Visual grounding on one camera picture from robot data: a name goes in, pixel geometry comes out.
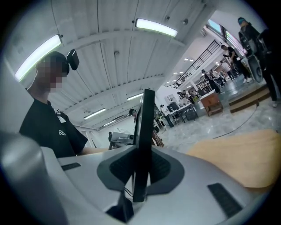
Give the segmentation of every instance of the black cable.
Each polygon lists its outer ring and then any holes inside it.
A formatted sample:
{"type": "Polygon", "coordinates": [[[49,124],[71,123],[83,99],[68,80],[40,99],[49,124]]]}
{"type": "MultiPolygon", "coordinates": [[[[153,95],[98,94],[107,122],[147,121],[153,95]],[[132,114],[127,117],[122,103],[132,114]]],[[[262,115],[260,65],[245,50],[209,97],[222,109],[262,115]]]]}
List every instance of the black cable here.
{"type": "MultiPolygon", "coordinates": [[[[244,123],[242,123],[239,127],[237,127],[236,129],[234,129],[233,131],[236,131],[236,130],[238,130],[240,127],[242,127],[242,126],[254,115],[254,113],[256,112],[256,110],[257,110],[257,108],[258,108],[258,105],[259,105],[259,102],[256,104],[256,109],[253,111],[253,113],[251,114],[251,116],[250,116],[244,123]]],[[[232,133],[233,131],[230,131],[230,132],[228,132],[228,133],[226,133],[226,134],[220,135],[220,136],[215,137],[215,138],[213,138],[213,139],[220,138],[220,137],[222,137],[222,136],[225,136],[225,135],[227,135],[227,134],[232,133]]]]}
{"type": "Polygon", "coordinates": [[[124,190],[125,190],[125,192],[127,192],[127,194],[128,194],[129,196],[133,197],[133,195],[132,195],[127,189],[124,189],[124,190]]]}
{"type": "Polygon", "coordinates": [[[131,194],[133,194],[129,189],[127,189],[127,188],[125,188],[125,187],[124,187],[124,189],[125,189],[126,191],[130,192],[131,194]]]}

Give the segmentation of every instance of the black cap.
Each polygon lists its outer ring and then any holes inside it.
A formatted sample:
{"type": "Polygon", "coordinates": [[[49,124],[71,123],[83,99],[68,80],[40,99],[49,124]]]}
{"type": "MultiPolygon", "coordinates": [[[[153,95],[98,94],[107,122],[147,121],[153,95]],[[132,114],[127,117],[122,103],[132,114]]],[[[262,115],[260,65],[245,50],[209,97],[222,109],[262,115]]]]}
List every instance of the black cap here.
{"type": "Polygon", "coordinates": [[[134,109],[129,110],[129,115],[131,116],[133,114],[134,109]]]}

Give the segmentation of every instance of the metal railing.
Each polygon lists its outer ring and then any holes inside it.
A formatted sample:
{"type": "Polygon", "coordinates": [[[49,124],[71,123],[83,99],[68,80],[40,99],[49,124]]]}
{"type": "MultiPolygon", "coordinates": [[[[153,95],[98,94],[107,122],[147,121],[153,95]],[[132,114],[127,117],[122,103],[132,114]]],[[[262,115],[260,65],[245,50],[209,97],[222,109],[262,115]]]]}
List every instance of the metal railing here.
{"type": "Polygon", "coordinates": [[[195,60],[195,62],[180,76],[180,78],[173,84],[175,88],[178,88],[183,84],[183,82],[194,74],[200,66],[206,62],[208,58],[220,47],[220,44],[214,40],[206,50],[195,60]]]}

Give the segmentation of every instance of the white desk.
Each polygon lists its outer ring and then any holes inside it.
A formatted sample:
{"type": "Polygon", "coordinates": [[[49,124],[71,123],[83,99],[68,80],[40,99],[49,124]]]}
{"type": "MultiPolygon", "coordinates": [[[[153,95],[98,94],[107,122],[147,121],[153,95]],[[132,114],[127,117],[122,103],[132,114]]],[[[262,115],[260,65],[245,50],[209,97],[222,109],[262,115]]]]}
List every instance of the white desk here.
{"type": "Polygon", "coordinates": [[[215,91],[216,91],[216,90],[212,90],[212,91],[210,91],[209,93],[203,95],[203,96],[200,98],[200,100],[203,99],[203,98],[206,98],[207,96],[209,96],[209,95],[212,94],[212,93],[215,93],[215,91]]]}
{"type": "Polygon", "coordinates": [[[176,112],[181,111],[181,110],[183,110],[183,109],[189,107],[191,104],[192,104],[192,103],[190,102],[190,103],[188,103],[187,105],[185,105],[185,106],[183,106],[183,107],[181,107],[181,108],[179,108],[179,109],[176,109],[176,110],[174,110],[174,111],[172,111],[172,112],[168,112],[168,114],[171,116],[171,115],[175,114],[176,112]]]}
{"type": "Polygon", "coordinates": [[[180,118],[183,120],[183,122],[185,123],[185,121],[184,121],[184,118],[182,117],[182,114],[180,114],[180,112],[183,112],[184,110],[186,110],[188,107],[192,107],[193,108],[193,110],[195,111],[195,109],[194,109],[194,107],[193,107],[193,105],[192,105],[192,103],[190,102],[190,103],[188,103],[187,105],[185,105],[185,106],[183,106],[183,107],[181,107],[181,108],[179,108],[179,109],[176,109],[176,110],[174,110],[174,111],[172,111],[172,112],[168,112],[168,115],[169,116],[173,116],[174,114],[176,114],[176,113],[178,113],[179,114],[179,116],[180,116],[180,118]]]}

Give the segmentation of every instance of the ceiling beam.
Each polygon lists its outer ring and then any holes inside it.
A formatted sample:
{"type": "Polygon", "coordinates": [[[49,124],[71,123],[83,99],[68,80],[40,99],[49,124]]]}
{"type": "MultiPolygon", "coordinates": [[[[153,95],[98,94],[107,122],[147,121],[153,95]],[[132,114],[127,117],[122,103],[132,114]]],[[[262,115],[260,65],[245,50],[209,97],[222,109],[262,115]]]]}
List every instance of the ceiling beam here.
{"type": "Polygon", "coordinates": [[[119,112],[119,113],[117,113],[117,114],[114,114],[113,116],[107,117],[106,119],[104,119],[104,120],[102,120],[102,121],[100,121],[100,122],[98,122],[98,123],[95,123],[95,124],[92,125],[92,126],[93,126],[93,127],[94,127],[94,126],[97,127],[96,129],[100,129],[100,128],[104,125],[103,123],[109,123],[109,122],[111,122],[113,118],[118,117],[120,114],[124,114],[124,115],[125,115],[125,114],[128,114],[128,113],[129,113],[129,109],[138,109],[139,105],[140,105],[139,102],[137,102],[137,104],[135,104],[135,105],[130,105],[130,107],[128,107],[126,110],[123,110],[122,112],[119,112]]]}
{"type": "Polygon", "coordinates": [[[83,128],[83,130],[85,130],[85,131],[98,131],[98,129],[96,129],[96,128],[92,128],[92,127],[82,127],[82,126],[79,126],[79,125],[74,124],[74,123],[73,123],[73,126],[75,126],[76,128],[83,128]]]}
{"type": "Polygon", "coordinates": [[[66,109],[63,112],[65,114],[71,113],[74,110],[79,109],[79,108],[83,107],[84,105],[89,104],[90,102],[95,101],[95,100],[97,100],[97,99],[99,99],[101,97],[104,97],[104,96],[108,95],[108,94],[113,94],[115,92],[122,91],[122,90],[127,89],[127,88],[139,87],[142,84],[151,83],[151,82],[163,79],[163,77],[164,76],[162,76],[162,75],[148,77],[148,78],[144,78],[144,79],[141,79],[141,80],[136,80],[136,81],[133,81],[133,82],[130,82],[130,83],[126,83],[126,84],[123,84],[123,85],[111,88],[109,90],[106,90],[106,91],[100,92],[98,94],[95,94],[95,95],[93,95],[93,96],[91,96],[89,98],[86,98],[86,99],[82,100],[81,102],[77,103],[76,105],[73,105],[70,108],[66,109]]]}
{"type": "Polygon", "coordinates": [[[127,36],[131,36],[131,37],[136,36],[139,38],[152,37],[152,38],[166,40],[167,42],[170,42],[172,44],[177,44],[177,45],[180,45],[183,47],[185,46],[184,43],[182,43],[172,37],[169,37],[167,35],[160,34],[160,33],[139,31],[139,30],[134,30],[134,31],[123,30],[123,31],[104,32],[104,33],[94,34],[89,37],[84,37],[84,38],[76,40],[72,43],[69,43],[68,45],[66,45],[64,47],[58,48],[57,51],[61,52],[62,54],[67,54],[72,49],[77,50],[79,48],[85,47],[87,45],[90,45],[90,44],[100,41],[100,40],[112,39],[112,38],[123,38],[123,37],[127,37],[127,36]]]}
{"type": "Polygon", "coordinates": [[[93,117],[91,117],[91,118],[89,118],[89,119],[83,121],[79,126],[85,126],[86,124],[92,122],[92,121],[95,120],[95,119],[101,120],[100,122],[95,123],[95,124],[92,125],[92,126],[95,126],[95,125],[97,125],[97,124],[99,124],[99,123],[104,122],[104,120],[107,120],[107,119],[112,118],[112,117],[115,117],[115,116],[117,116],[117,115],[119,115],[119,114],[121,114],[121,113],[124,113],[124,111],[123,111],[123,112],[120,112],[120,113],[118,113],[118,114],[115,114],[115,115],[113,115],[113,116],[110,116],[110,117],[108,116],[109,113],[111,113],[111,112],[113,112],[113,111],[116,111],[116,110],[119,110],[119,109],[122,109],[122,108],[125,108],[125,107],[128,107],[128,106],[130,106],[130,105],[131,105],[131,107],[135,107],[135,106],[137,106],[137,105],[139,105],[139,104],[140,104],[140,98],[136,98],[136,99],[133,99],[133,100],[131,100],[131,101],[127,101],[127,102],[125,102],[124,104],[118,105],[118,106],[116,106],[116,107],[111,108],[110,110],[105,111],[105,114],[104,114],[103,116],[100,116],[100,117],[94,117],[94,116],[93,116],[93,117]]]}
{"type": "Polygon", "coordinates": [[[120,123],[120,122],[122,122],[122,121],[124,121],[124,120],[126,120],[126,119],[128,119],[128,118],[129,118],[129,117],[122,118],[122,119],[120,119],[120,120],[118,120],[118,121],[116,121],[116,122],[114,122],[114,123],[112,123],[112,124],[109,124],[109,125],[106,126],[106,127],[102,126],[98,131],[102,131],[102,130],[105,129],[105,128],[109,128],[109,127],[111,127],[111,126],[114,126],[114,125],[116,125],[116,124],[118,124],[118,123],[120,123]]]}

